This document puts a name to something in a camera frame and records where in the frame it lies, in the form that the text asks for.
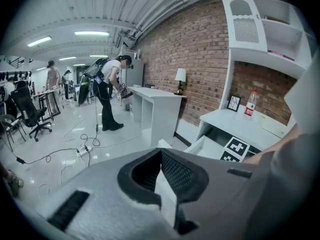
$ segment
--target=fluorescent light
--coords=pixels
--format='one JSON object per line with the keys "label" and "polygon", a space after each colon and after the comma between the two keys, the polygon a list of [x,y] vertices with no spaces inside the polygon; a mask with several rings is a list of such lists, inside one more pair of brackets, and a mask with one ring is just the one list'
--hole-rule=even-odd
{"label": "fluorescent light", "polygon": [[47,36],[47,37],[42,38],[42,39],[40,39],[40,40],[38,40],[38,41],[34,41],[34,42],[32,42],[32,43],[29,43],[28,46],[29,46],[29,47],[36,46],[36,45],[38,45],[38,44],[41,44],[41,43],[46,42],[46,41],[49,41],[49,40],[51,40],[51,37],[50,37],[50,36]]}
{"label": "fluorescent light", "polygon": [[76,59],[77,57],[68,57],[68,58],[60,58],[59,61],[71,60]]}
{"label": "fluorescent light", "polygon": [[78,31],[74,32],[77,36],[79,35],[96,35],[96,36],[109,36],[109,32],[99,32],[99,31]]}
{"label": "fluorescent light", "polygon": [[105,57],[108,58],[108,55],[90,55],[90,57]]}

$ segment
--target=vent grille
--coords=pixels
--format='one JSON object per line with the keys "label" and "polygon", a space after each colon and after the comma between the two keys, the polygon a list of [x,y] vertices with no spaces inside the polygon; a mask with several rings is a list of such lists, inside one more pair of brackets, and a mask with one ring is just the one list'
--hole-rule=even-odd
{"label": "vent grille", "polygon": [[238,42],[259,43],[257,26],[252,18],[237,18],[233,20],[235,40]]}

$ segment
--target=picture frame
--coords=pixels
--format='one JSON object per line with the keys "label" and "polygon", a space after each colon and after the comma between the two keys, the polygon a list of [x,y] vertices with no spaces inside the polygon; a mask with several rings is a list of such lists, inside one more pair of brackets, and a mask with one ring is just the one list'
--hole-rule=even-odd
{"label": "picture frame", "polygon": [[232,110],[234,112],[237,112],[239,109],[239,106],[240,106],[240,101],[241,101],[241,97],[231,95],[226,108],[228,110]]}

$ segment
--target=black office chair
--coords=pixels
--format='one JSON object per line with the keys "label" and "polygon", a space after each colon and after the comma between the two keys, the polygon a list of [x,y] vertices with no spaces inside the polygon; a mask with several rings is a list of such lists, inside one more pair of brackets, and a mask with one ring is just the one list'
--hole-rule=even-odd
{"label": "black office chair", "polygon": [[52,132],[52,129],[45,127],[45,125],[50,122],[39,124],[38,121],[40,121],[40,118],[45,115],[47,108],[43,107],[41,109],[36,109],[32,102],[28,87],[22,87],[14,90],[11,92],[11,97],[18,109],[21,111],[22,121],[25,126],[29,128],[36,126],[36,128],[29,133],[30,139],[32,139],[31,134],[35,132],[34,139],[38,142],[37,134],[42,129],[49,130],[50,133]]}

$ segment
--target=white floor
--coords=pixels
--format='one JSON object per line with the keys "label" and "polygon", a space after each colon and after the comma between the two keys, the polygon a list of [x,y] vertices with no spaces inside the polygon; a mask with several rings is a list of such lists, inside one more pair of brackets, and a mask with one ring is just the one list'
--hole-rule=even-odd
{"label": "white floor", "polygon": [[[124,123],[124,127],[117,131],[102,131],[102,106],[97,100],[97,121],[99,124],[97,138],[100,141],[100,147],[94,148],[90,152],[90,165],[149,149],[140,134],[140,125],[133,122],[130,113],[120,109],[119,103],[115,99],[111,101],[111,104],[114,119],[118,123]],[[52,132],[50,133],[47,130],[40,132],[38,134],[38,142],[35,142],[34,138],[29,138],[28,133],[31,129],[22,124],[27,133],[27,135],[24,135],[26,142],[24,142],[19,132],[16,132],[13,135],[14,143],[11,143],[14,154],[26,163],[30,163],[56,150],[79,149],[80,144],[85,142],[80,139],[81,134],[87,134],[89,137],[96,135],[94,100],[91,105],[85,103],[80,107],[76,105],[76,102],[72,101],[69,104],[65,104],[64,108],[61,106],[60,110],[61,114],[54,117],[54,121],[50,126]],[[7,137],[3,136],[3,138],[8,143]],[[89,139],[86,145],[93,146],[92,140]],[[187,148],[185,144],[175,137],[166,141],[174,149],[184,151]],[[24,187],[20,190],[19,199],[30,207],[34,207],[41,199],[50,195],[50,192],[59,188],[61,182],[63,184],[78,172],[84,170],[88,166],[89,155],[85,154],[82,157],[82,162],[75,150],[63,150],[53,153],[50,162],[46,162],[44,158],[32,164],[21,164],[16,161],[16,158],[3,140],[0,140],[0,160],[7,170],[12,170],[24,180]]]}

